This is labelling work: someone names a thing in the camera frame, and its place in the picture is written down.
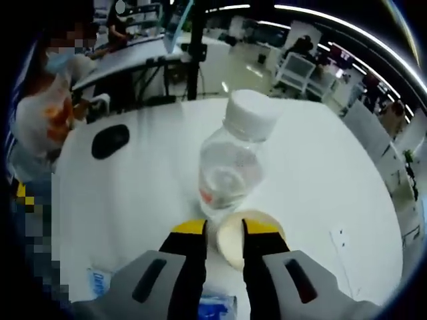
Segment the table surface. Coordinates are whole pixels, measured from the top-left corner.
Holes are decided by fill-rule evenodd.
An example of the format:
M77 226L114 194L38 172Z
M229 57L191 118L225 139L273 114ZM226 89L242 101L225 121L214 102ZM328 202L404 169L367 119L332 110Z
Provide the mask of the table surface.
M402 274L402 242L387 189L357 139L329 108L276 100L284 113L265 142L264 181L239 209L275 217L292 250L330 270L355 300L381 304ZM86 268L115 271L171 229L203 217L197 202L199 148L222 125L227 99L141 109L99 120L70 133L53 180L53 259L72 301L89 299ZM92 139L118 123L129 143L111 157L91 156ZM344 230L346 247L334 236ZM242 274L213 249L205 285L238 297L239 319L250 305Z
M131 45L100 59L97 68L87 77L78 81L73 86L73 90L78 90L114 73L145 65L148 59L156 60L165 57L167 60L173 60L179 59L181 56L182 50L176 46L172 53L167 53L163 39Z

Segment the plastic water bottle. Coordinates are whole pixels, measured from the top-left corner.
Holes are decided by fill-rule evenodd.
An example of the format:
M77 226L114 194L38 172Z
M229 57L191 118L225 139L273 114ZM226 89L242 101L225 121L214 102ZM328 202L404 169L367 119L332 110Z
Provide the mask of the plastic water bottle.
M199 202L211 219L232 212L264 176L262 143L281 113L273 99L251 90L231 94L223 126L201 146Z

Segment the blue packet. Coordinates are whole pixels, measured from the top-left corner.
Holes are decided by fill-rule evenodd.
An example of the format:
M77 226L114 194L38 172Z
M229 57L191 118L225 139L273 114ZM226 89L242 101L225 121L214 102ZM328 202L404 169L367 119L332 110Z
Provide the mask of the blue packet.
M202 295L200 297L198 320L235 320L237 317L237 298L227 295Z
M104 295L109 289L109 283L111 281L111 273L88 268L89 275L89 286L93 294L93 298L96 299Z

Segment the ceiling light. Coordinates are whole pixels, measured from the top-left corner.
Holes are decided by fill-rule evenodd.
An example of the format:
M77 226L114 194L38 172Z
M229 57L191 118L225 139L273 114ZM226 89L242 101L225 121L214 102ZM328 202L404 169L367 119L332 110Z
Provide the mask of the ceiling light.
M323 49L323 50L326 50L326 51L331 51L331 49L330 48L328 48L327 46L325 46L325 45L322 45L322 44L318 44L318 47L319 48L321 48L321 49Z
M366 71L363 70L361 67L359 67L358 65L355 65L353 63L353 68L355 68L356 70L358 70L360 73L363 73L364 75L367 75Z
M250 7L251 7L250 5L228 5L227 7L219 8L219 10L245 9Z
M408 105L405 105L406 110L408 110L408 112L411 114L411 116L414 116L414 112L411 110L411 108L409 108Z
M379 85L378 88L383 94L387 93L387 89L384 89L381 85Z
M291 27L289 25L280 25L279 23L269 22L269 21L258 21L260 25L272 25L273 27L279 27L283 29L290 30Z
M415 72L415 70L413 70L413 68L411 66L409 66L409 64L399 54L394 52L391 48L389 48L389 46L387 46L385 43L383 43L381 40L379 40L375 36L371 35L369 32L367 32L367 31L365 31L365 30L363 30L363 29L361 29L361 28L359 28L359 27L357 27L351 23L348 23L347 21L341 20L341 19L339 19L337 17L333 17L331 15L327 15L327 14L322 13L322 12L318 12L318 11L314 11L314 10L310 10L310 9L305 9L305 8L292 7L290 5L275 5L274 7L276 9L299 11L299 12L308 13L311 15L317 15L318 17L322 17L322 18L334 21L336 23L339 23L341 25L345 25L346 27L351 28L356 32L359 32L360 34L369 38L370 40L375 42L377 45L379 45L381 48L383 48L384 50L389 52L389 54L391 54L391 56L393 56L395 58L395 60L397 60L413 76L413 78L418 82L419 86L424 90L425 94L427 94L427 87L423 83L423 81L421 80L421 78L417 74L417 72Z

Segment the black computer mouse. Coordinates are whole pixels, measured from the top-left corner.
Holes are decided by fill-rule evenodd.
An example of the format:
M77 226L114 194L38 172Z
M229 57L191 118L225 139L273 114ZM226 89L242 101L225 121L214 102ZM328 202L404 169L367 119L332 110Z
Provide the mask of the black computer mouse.
M114 125L96 134L92 141L92 155L103 160L129 142L129 129L125 125Z

